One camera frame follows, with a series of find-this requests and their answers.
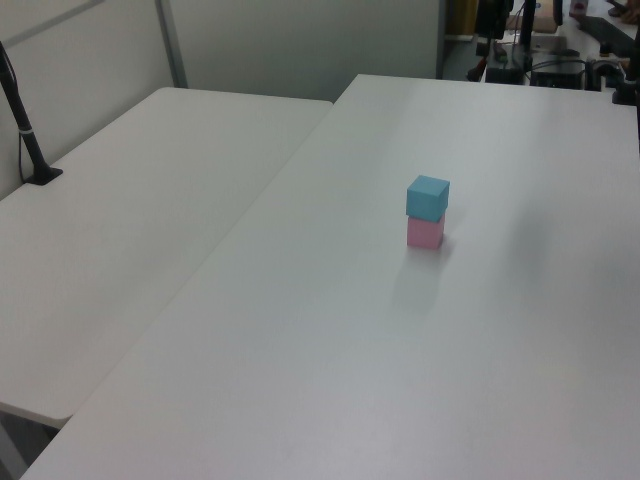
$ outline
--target white table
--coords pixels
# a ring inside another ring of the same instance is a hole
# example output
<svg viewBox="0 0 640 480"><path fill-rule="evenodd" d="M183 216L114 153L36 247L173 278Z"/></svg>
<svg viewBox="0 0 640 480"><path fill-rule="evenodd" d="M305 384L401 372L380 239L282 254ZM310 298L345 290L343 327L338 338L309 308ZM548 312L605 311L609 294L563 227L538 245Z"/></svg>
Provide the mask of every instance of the white table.
<svg viewBox="0 0 640 480"><path fill-rule="evenodd" d="M0 410L62 426L330 107L162 89L0 202Z"/></svg>
<svg viewBox="0 0 640 480"><path fill-rule="evenodd" d="M25 480L638 478L638 164L604 96L358 77Z"/></svg>
<svg viewBox="0 0 640 480"><path fill-rule="evenodd" d="M570 0L564 2L564 22L563 25L558 28L558 35L564 35L567 37L567 46L577 50L582 54L582 58L587 58L589 55L599 58L600 43L581 31L578 28L578 22L569 17L569 5ZM636 31L638 27L635 25L627 25L622 23L619 18L611 17L608 12L613 8L613 5L605 2L604 0L590 0L589 7L587 8L587 15L592 17L601 17L606 19L609 23L612 23L631 38L636 37Z"/></svg>

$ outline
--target black cable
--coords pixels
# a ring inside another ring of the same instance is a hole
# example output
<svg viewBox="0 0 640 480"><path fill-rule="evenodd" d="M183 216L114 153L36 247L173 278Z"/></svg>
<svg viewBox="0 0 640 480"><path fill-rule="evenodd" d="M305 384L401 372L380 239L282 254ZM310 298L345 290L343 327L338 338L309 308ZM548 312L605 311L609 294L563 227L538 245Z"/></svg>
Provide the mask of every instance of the black cable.
<svg viewBox="0 0 640 480"><path fill-rule="evenodd" d="M511 44L511 63L513 63L513 66L516 67L518 70L522 70L522 73L524 74L524 76L527 77L529 80L531 80L527 75L527 72L524 71L524 68L518 65L518 62L516 61L516 38L518 38L518 21L520 20L520 15L522 14L523 10L524 10L524 3L520 7L520 10L518 10L518 13L516 13L516 24L513 27L514 28L513 43Z"/></svg>
<svg viewBox="0 0 640 480"><path fill-rule="evenodd" d="M24 185L24 174L22 173L22 135L18 132L18 172L20 172L20 181Z"/></svg>
<svg viewBox="0 0 640 480"><path fill-rule="evenodd" d="M16 86L16 92L18 91L18 77L16 76L16 71L13 69L13 64L11 63L11 59L7 52L4 52L4 59L7 61L7 65L9 65L9 70L11 70L11 76L13 77L13 84ZM24 173L22 173L22 135L18 132L18 173L20 174L20 181L24 185L26 182L24 180Z"/></svg>

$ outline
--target cable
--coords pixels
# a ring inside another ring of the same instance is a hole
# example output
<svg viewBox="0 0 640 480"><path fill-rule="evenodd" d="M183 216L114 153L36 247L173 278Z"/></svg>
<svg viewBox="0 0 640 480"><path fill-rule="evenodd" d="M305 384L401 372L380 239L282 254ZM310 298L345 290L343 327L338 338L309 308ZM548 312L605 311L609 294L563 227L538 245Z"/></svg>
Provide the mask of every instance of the cable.
<svg viewBox="0 0 640 480"><path fill-rule="evenodd" d="M536 63L531 67L531 70L535 70L538 68L550 67L552 65L563 65L565 63L581 63L582 65L586 65L587 62L584 60L546 60L544 62Z"/></svg>
<svg viewBox="0 0 640 480"><path fill-rule="evenodd" d="M516 61L516 54L515 54L515 52L516 52L516 38L518 38L518 21L520 20L520 15L522 14L523 10L524 10L524 3L520 7L520 10L518 10L518 13L516 13L516 24L515 24L514 30L513 30L513 43L511 44L511 63L513 63L513 65L518 70L522 70L522 73L524 74L524 76L527 77L529 80L531 80L529 78L529 76L527 75L527 72L524 71L524 68L521 67L520 65L518 65L518 62Z"/></svg>
<svg viewBox="0 0 640 480"><path fill-rule="evenodd" d="M18 172L20 172L20 181L24 185L24 175L22 173L22 135L18 132Z"/></svg>
<svg viewBox="0 0 640 480"><path fill-rule="evenodd" d="M11 59L9 58L9 55L7 55L7 52L3 53L3 57L7 61L7 65L9 65L9 70L11 70L13 84L16 86L16 91L18 91L18 77L16 76L16 71L13 69L13 64L11 63ZM20 132L18 132L18 173L20 174L20 181L24 185L26 182L22 172L22 135L20 135Z"/></svg>

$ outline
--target blue cube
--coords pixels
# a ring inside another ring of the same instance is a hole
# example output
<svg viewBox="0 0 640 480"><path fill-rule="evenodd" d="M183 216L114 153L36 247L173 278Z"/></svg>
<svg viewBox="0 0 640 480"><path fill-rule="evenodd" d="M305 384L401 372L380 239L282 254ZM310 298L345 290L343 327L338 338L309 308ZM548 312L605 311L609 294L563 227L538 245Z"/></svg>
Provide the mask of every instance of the blue cube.
<svg viewBox="0 0 640 480"><path fill-rule="evenodd" d="M420 175L407 189L407 215L439 222L449 206L449 182Z"/></svg>

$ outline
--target black stand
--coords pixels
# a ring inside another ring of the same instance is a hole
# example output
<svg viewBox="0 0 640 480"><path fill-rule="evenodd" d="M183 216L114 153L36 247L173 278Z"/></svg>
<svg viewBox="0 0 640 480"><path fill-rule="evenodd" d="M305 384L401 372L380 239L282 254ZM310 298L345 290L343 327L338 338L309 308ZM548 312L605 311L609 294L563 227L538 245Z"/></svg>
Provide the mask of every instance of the black stand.
<svg viewBox="0 0 640 480"><path fill-rule="evenodd" d="M54 178L60 176L62 170L59 168L51 168L42 157L36 135L33 133L29 117L18 94L18 86L13 77L9 57L7 57L7 52L4 50L2 42L0 42L0 83L2 83L2 89L7 96L9 106L18 124L20 136L22 140L24 140L24 144L31 157L31 162L33 163L33 175L25 180L25 182L34 185L46 185Z"/></svg>

